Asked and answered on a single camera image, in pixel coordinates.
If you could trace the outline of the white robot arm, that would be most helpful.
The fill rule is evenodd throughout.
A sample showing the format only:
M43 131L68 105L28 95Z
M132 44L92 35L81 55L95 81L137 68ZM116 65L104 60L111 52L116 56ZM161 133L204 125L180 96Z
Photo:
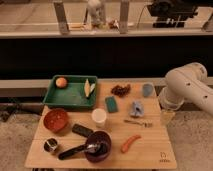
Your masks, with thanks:
M213 88L204 83L207 70L197 62L174 68L165 75L166 86L158 96L162 107L161 124L166 126L185 100L213 115Z

